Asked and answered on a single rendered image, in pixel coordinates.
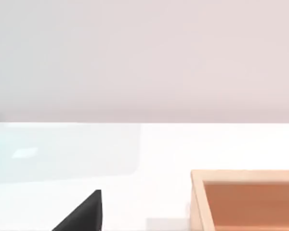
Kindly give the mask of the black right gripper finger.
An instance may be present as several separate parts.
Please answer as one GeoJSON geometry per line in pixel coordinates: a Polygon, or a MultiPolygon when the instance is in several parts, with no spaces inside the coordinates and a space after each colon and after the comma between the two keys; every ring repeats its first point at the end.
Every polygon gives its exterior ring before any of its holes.
{"type": "Polygon", "coordinates": [[[95,190],[52,231],[102,231],[102,191],[95,190]]]}

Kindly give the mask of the shallow salmon-coloured box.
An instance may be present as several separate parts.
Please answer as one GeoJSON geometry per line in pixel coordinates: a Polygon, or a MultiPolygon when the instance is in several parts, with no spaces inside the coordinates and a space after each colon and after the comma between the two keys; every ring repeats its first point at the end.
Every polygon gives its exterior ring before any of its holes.
{"type": "Polygon", "coordinates": [[[190,231],[289,231],[289,170],[191,171],[190,231]]]}

